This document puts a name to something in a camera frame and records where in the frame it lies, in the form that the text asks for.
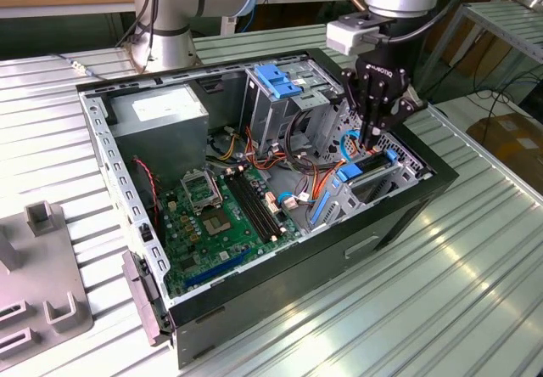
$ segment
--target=cardboard box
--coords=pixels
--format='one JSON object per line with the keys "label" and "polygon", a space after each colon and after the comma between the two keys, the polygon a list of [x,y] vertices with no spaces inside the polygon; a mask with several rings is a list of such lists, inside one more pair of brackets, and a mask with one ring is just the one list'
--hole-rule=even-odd
{"label": "cardboard box", "polygon": [[[467,134],[481,143],[487,118],[471,125]],[[483,146],[543,194],[543,132],[520,114],[490,118]]]}

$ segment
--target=motherboard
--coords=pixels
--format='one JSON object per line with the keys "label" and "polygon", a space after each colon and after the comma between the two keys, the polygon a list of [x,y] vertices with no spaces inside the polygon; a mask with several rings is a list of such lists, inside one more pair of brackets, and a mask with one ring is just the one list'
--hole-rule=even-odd
{"label": "motherboard", "polygon": [[[182,295],[300,236],[253,167],[217,178],[199,172],[186,179],[159,196],[164,249],[171,265],[165,283],[173,295]],[[209,204],[202,206],[203,200]]]}

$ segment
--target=aluminum workbench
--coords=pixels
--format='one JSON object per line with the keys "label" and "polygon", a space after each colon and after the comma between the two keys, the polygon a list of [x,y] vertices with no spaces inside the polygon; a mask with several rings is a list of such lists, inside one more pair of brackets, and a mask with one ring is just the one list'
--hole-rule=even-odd
{"label": "aluminum workbench", "polygon": [[513,72],[517,71],[524,55],[538,63],[543,63],[543,13],[526,8],[515,1],[464,3],[456,11],[424,65],[418,89],[424,88],[441,55],[465,19],[473,21],[475,26],[470,32],[471,37],[464,41],[451,60],[451,67],[462,59],[472,46],[475,37],[482,31],[489,31],[518,50],[507,65],[506,72],[501,76],[501,82],[506,81]]}
{"label": "aluminum workbench", "polygon": [[[325,46],[324,26],[196,40],[205,63]],[[350,60],[325,50],[342,65]],[[105,77],[121,50],[70,57]],[[95,324],[3,373],[174,376],[148,345],[123,279],[126,249],[74,84],[54,57],[0,63],[0,217],[47,199],[64,208]],[[525,375],[543,367],[542,198],[434,110],[414,133],[460,177],[357,267],[192,363],[189,376]]]}

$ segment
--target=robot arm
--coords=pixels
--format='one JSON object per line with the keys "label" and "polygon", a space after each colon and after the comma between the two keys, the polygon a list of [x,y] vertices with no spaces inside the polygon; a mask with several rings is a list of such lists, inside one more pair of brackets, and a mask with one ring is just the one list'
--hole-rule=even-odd
{"label": "robot arm", "polygon": [[196,53],[188,18],[241,16],[256,0],[135,0],[132,60],[139,70],[159,71],[194,65]]}
{"label": "robot arm", "polygon": [[[418,53],[426,31],[457,2],[432,17],[437,0],[366,0],[367,9],[356,0],[360,13],[327,25],[329,48],[358,54],[355,70],[343,70],[342,83],[351,110],[361,118],[361,146],[370,149],[384,132],[425,108],[411,86]],[[375,48],[368,51],[370,45]]]}

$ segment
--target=green circuit board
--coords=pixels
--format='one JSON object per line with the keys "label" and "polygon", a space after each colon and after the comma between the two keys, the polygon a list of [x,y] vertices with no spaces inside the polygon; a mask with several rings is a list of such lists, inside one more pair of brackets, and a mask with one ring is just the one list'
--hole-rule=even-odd
{"label": "green circuit board", "polygon": [[[262,195],[269,189],[259,172],[249,168],[244,176],[255,187],[260,202],[266,205]],[[273,219],[286,232],[277,237],[277,241],[264,242],[232,195],[226,180],[217,177],[216,184],[223,198],[222,206],[210,206],[200,215],[194,214],[182,185],[159,196],[164,207],[164,248],[171,265],[165,283],[171,295],[182,295],[198,286],[199,282],[194,283],[199,280],[198,276],[205,279],[201,283],[209,282],[299,237],[294,223],[280,214],[282,218],[274,216]],[[205,186],[191,188],[191,192],[192,200],[209,196]]]}

